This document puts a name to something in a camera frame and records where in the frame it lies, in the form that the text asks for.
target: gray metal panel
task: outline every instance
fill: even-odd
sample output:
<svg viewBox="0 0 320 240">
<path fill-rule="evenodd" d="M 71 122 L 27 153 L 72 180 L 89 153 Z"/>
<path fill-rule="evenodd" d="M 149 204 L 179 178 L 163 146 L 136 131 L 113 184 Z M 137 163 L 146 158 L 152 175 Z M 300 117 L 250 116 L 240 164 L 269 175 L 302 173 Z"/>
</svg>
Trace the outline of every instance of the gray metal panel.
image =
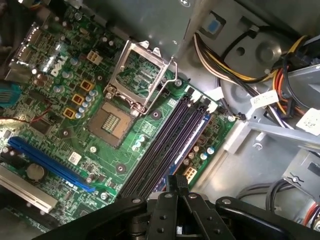
<svg viewBox="0 0 320 240">
<path fill-rule="evenodd" d="M 185 42 L 189 20 L 201 15 L 207 0 L 84 0 L 83 4 L 96 14 L 115 22 L 118 27 L 139 42 L 149 41 L 153 49 L 159 47 L 166 59 L 178 53 Z M 197 24 L 190 25 L 196 30 Z"/>
<path fill-rule="evenodd" d="M 289 73 L 290 86 L 307 106 L 320 108 L 320 64 Z"/>
</svg>

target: metal bracket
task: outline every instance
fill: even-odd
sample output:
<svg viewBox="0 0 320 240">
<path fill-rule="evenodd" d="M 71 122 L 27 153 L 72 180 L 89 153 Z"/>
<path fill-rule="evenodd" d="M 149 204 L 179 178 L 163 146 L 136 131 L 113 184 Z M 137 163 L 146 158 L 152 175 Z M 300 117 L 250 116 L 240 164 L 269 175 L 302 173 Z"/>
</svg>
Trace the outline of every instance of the metal bracket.
<svg viewBox="0 0 320 240">
<path fill-rule="evenodd" d="M 123 48 L 119 61 L 115 66 L 110 82 L 108 83 L 108 85 L 104 90 L 104 92 L 106 93 L 106 97 L 108 99 L 113 98 L 114 96 L 120 97 L 125 101 L 127 101 L 130 104 L 132 109 L 137 110 L 140 114 L 143 114 L 143 115 L 147 114 L 147 112 L 152 107 L 154 102 L 160 96 L 161 92 L 165 89 L 166 85 L 178 79 L 178 65 L 173 60 L 173 57 L 171 58 L 169 63 L 165 63 L 165 61 L 161 57 L 159 48 L 156 47 L 154 48 L 153 51 L 151 51 L 151 50 L 148 50 L 148 47 L 149 47 L 148 41 L 133 43 L 130 40 L 128 40 Z M 136 52 L 137 54 L 141 55 L 142 57 L 144 57 L 145 59 L 147 59 L 148 61 L 150 61 L 151 63 L 153 63 L 154 65 L 160 68 L 160 71 L 155 77 L 154 81 L 149 85 L 148 96 L 146 98 L 138 96 L 137 94 L 131 92 L 122 84 L 120 84 L 117 80 L 118 74 L 125 69 L 125 63 L 131 51 Z M 161 83 L 161 80 L 163 79 L 171 63 L 175 64 L 175 78 L 167 80 L 162 85 L 162 88 L 157 93 L 156 97 L 154 99 L 151 99 L 151 97 L 154 96 L 157 86 Z"/>
</svg>

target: white label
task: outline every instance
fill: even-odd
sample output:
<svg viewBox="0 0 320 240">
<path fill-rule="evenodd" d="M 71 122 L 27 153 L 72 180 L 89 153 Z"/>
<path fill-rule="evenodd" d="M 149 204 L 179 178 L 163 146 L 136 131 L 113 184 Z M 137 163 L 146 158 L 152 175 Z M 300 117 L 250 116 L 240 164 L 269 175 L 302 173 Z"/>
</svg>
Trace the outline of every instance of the white label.
<svg viewBox="0 0 320 240">
<path fill-rule="evenodd" d="M 318 136 L 320 134 L 320 110 L 310 108 L 298 121 L 296 126 Z"/>
<path fill-rule="evenodd" d="M 271 90 L 251 98 L 250 102 L 254 109 L 258 109 L 279 102 L 279 98 L 277 91 Z"/>
<path fill-rule="evenodd" d="M 81 155 L 74 151 L 69 157 L 68 161 L 70 163 L 73 163 L 74 165 L 78 165 L 81 158 L 82 158 Z"/>
<path fill-rule="evenodd" d="M 214 101 L 218 101 L 224 98 L 224 93 L 222 92 L 221 87 L 217 87 L 215 89 L 205 91 L 204 92 L 209 98 L 213 99 Z"/>
<path fill-rule="evenodd" d="M 62 69 L 63 65 L 66 63 L 68 57 L 67 56 L 60 56 L 58 59 L 57 64 L 54 65 L 54 69 L 51 71 L 51 75 L 57 77 L 59 71 Z"/>
</svg>

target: white pci slot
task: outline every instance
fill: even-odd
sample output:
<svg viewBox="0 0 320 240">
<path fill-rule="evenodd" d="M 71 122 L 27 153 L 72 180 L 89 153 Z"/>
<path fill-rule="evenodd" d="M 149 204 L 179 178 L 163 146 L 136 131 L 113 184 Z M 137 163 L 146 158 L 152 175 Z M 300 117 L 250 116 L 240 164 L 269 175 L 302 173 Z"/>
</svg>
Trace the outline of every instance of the white pci slot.
<svg viewBox="0 0 320 240">
<path fill-rule="evenodd" d="M 0 185 L 17 194 L 19 197 L 36 206 L 38 209 L 49 213 L 57 200 L 26 182 L 24 179 L 0 165 Z"/>
</svg>

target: ram slot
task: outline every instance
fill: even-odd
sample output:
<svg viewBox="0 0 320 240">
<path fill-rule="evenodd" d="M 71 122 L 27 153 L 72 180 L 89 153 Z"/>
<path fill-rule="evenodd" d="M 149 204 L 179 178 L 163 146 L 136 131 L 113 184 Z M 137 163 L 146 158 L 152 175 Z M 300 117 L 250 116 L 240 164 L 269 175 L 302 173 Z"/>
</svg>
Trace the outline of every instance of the ram slot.
<svg viewBox="0 0 320 240">
<path fill-rule="evenodd" d="M 49 213 L 58 201 L 26 182 L 24 179 L 0 165 L 0 185 L 31 203 L 38 209 Z"/>
<path fill-rule="evenodd" d="M 150 177 L 147 178 L 147 182 L 144 184 L 143 189 L 137 193 L 138 196 L 147 198 L 150 193 L 155 189 L 156 185 L 159 183 L 161 177 L 166 173 L 170 165 L 176 159 L 175 157 L 179 154 L 180 151 L 185 147 L 185 143 L 192 137 L 194 131 L 197 129 L 198 125 L 204 118 L 204 114 L 208 106 L 200 106 L 198 109 L 193 112 L 189 117 L 186 124 L 183 126 L 182 130 L 175 138 L 174 142 L 167 146 L 165 155 L 160 161 L 157 162 L 157 165 L 152 167 L 152 172 Z"/>
<path fill-rule="evenodd" d="M 173 112 L 154 138 L 153 143 L 148 147 L 143 157 L 139 161 L 138 165 L 134 169 L 133 173 L 126 180 L 122 187 L 119 196 L 121 198 L 128 197 L 135 193 L 141 182 L 141 178 L 145 176 L 150 170 L 151 165 L 157 154 L 162 152 L 162 149 L 166 146 L 166 142 L 177 131 L 181 119 L 183 119 L 188 113 L 191 97 L 189 95 L 183 96 L 174 108 Z"/>
</svg>

